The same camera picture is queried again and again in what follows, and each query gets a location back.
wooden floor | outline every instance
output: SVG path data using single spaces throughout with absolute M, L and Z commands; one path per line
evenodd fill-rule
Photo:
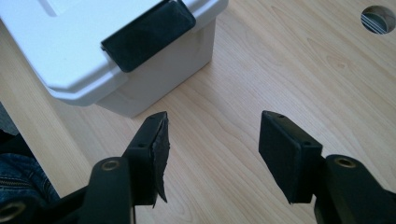
M 396 12 L 385 0 L 230 1 L 212 62 L 134 119 L 51 98 L 2 25 L 0 100 L 62 196 L 166 110 L 168 203 L 137 207 L 138 223 L 316 223 L 313 204 L 289 205 L 258 152 L 261 112 L 288 116 L 324 156 L 356 158 L 396 191 L 396 32 L 361 25 L 372 5 Z

metal rivet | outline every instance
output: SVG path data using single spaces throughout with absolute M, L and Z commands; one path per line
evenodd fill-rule
M 347 158 L 344 158 L 344 157 L 336 158 L 334 161 L 335 161 L 335 163 L 337 163 L 338 165 L 340 165 L 342 167 L 346 167 L 346 168 L 355 168 L 356 167 L 355 162 L 353 162 Z
M 104 171 L 112 171 L 119 168 L 120 162 L 119 161 L 106 161 L 102 164 L 102 170 Z
M 23 202 L 12 202 L 0 208 L 0 223 L 8 222 L 14 217 L 17 217 L 26 208 Z

blue jeans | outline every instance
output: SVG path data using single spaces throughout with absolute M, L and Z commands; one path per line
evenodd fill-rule
M 36 198 L 42 206 L 59 200 L 34 157 L 9 152 L 0 154 L 0 203 L 25 196 Z

circular hole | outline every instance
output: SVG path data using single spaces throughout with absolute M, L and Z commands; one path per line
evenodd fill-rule
M 353 161 L 350 161 L 349 159 L 346 158 L 337 158 L 335 159 L 335 163 L 337 163 L 340 166 L 346 167 L 346 168 L 355 168 L 356 164 Z
M 386 7 L 367 7 L 361 13 L 361 23 L 370 32 L 384 35 L 394 30 L 395 14 Z
M 102 169 L 104 171 L 112 171 L 114 169 L 117 169 L 119 166 L 120 166 L 119 161 L 107 161 L 107 162 L 103 163 Z
M 23 202 L 8 203 L 0 209 L 0 223 L 17 217 L 25 208 L 26 205 Z

black latch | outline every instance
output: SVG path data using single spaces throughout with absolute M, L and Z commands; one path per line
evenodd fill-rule
M 181 0 L 161 1 L 102 46 L 123 72 L 131 72 L 194 26 L 195 18 Z

